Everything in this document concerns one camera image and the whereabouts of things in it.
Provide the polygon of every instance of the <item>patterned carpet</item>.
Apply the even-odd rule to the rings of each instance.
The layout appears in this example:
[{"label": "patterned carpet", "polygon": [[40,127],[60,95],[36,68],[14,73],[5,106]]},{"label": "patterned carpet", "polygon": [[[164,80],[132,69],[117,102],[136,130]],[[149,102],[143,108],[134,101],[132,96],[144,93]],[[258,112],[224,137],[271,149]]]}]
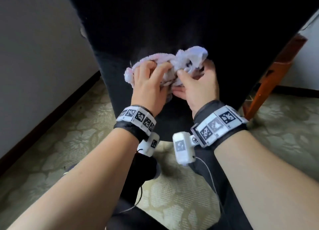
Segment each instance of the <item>patterned carpet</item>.
[{"label": "patterned carpet", "polygon": [[[102,80],[86,93],[0,178],[0,229],[78,163],[106,135],[115,117]],[[319,180],[319,99],[271,95],[249,123],[275,154]],[[177,164],[171,142],[154,154],[162,175],[143,185],[138,207],[168,229],[206,229],[220,215],[215,194],[190,168]]]}]

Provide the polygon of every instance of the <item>white wall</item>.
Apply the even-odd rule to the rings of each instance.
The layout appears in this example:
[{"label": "white wall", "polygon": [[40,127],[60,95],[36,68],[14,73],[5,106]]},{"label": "white wall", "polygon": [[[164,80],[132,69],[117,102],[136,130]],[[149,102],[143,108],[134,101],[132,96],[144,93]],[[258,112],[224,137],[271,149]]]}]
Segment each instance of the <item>white wall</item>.
[{"label": "white wall", "polygon": [[308,41],[296,56],[293,66],[282,80],[281,85],[319,90],[319,19],[300,33]]},{"label": "white wall", "polygon": [[0,157],[98,71],[69,0],[0,0]]}]

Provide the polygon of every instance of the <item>cloth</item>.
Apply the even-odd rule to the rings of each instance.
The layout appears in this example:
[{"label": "cloth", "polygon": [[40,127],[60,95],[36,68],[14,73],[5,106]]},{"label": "cloth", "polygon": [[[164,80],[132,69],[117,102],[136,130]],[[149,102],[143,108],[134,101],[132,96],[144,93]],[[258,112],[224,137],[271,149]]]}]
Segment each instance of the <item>cloth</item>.
[{"label": "cloth", "polygon": [[142,62],[152,60],[157,64],[161,64],[168,61],[173,65],[173,67],[164,74],[161,85],[180,86],[182,85],[182,82],[178,79],[176,72],[183,69],[192,75],[192,77],[201,75],[203,73],[201,70],[203,67],[202,63],[207,56],[207,50],[200,46],[194,46],[185,51],[180,49],[176,55],[157,53],[141,59],[139,62],[135,63],[132,68],[126,68],[124,79],[126,82],[130,83],[132,87],[134,87],[134,71]]},{"label": "cloth", "polygon": [[[213,150],[202,149],[195,147],[197,157],[204,160],[212,173],[213,181],[218,194],[222,209],[220,210],[220,220],[208,228],[209,230],[250,230],[252,229],[245,213],[243,212],[238,199],[224,173],[219,165]],[[205,178],[207,183],[213,189],[212,180],[206,166],[196,160],[189,164],[191,169]],[[141,154],[135,154],[128,176],[126,178],[120,200],[114,212],[120,212],[132,207],[137,198],[138,189],[147,180],[154,176],[156,171],[156,161],[153,157],[145,157]],[[107,226],[107,229],[116,230],[141,230],[141,229],[166,229],[162,224],[149,216],[143,210],[134,207],[125,214],[113,216]]]}]

